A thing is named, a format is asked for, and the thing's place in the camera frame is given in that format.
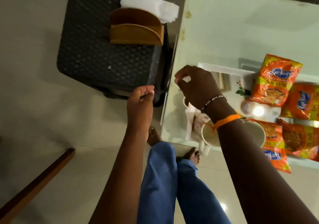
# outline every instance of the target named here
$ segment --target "orange snack packet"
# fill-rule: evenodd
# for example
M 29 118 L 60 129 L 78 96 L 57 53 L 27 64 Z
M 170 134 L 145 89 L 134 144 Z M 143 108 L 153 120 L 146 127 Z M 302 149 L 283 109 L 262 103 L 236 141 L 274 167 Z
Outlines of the orange snack packet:
M 259 123 L 266 133 L 266 141 L 261 150 L 269 158 L 272 166 L 277 170 L 291 174 L 288 165 L 285 142 L 282 136 L 282 128 L 279 124 L 249 119 Z
M 318 161 L 319 128 L 288 124 L 283 119 L 279 119 L 278 123 L 283 127 L 288 154 Z
M 317 121 L 318 113 L 319 85 L 293 84 L 280 116 Z
M 281 107 L 303 64 L 266 54 L 249 100 Z

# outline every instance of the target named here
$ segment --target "blue trousers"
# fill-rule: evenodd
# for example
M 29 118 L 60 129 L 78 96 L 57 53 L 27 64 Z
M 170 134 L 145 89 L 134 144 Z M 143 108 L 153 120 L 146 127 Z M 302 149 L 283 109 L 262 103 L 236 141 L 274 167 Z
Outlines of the blue trousers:
M 197 171 L 190 160 L 176 163 L 170 143 L 155 144 L 148 155 L 137 223 L 173 223 L 177 198 L 186 224 L 230 224 L 214 194 L 197 178 Z

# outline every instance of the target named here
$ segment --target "wooden napkin holder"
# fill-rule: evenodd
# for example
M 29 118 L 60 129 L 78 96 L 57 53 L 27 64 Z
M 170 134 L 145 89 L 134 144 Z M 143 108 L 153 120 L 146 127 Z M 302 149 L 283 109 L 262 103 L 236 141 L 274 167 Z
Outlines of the wooden napkin holder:
M 152 13 L 120 8 L 110 15 L 111 44 L 163 45 L 164 26 Z

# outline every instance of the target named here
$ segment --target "hand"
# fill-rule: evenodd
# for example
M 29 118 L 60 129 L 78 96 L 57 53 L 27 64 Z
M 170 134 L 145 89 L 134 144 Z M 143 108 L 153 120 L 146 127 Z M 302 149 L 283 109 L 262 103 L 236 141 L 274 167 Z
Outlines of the hand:
M 153 117 L 154 86 L 140 86 L 134 89 L 132 95 L 127 100 L 127 130 L 141 134 L 143 140 L 148 138 Z
M 183 80 L 186 76 L 191 78 L 188 83 Z M 175 74 L 174 81 L 186 99 L 197 109 L 202 109 L 211 98 L 221 95 L 213 75 L 196 66 L 186 65 Z

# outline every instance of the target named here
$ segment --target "wooden table leg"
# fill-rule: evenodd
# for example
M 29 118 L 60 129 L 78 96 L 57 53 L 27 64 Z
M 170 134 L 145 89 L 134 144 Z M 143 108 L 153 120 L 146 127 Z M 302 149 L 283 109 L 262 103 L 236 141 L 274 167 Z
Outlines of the wooden table leg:
M 0 209 L 0 224 L 9 224 L 20 211 L 53 179 L 74 157 L 75 149 L 70 148 L 38 177 Z

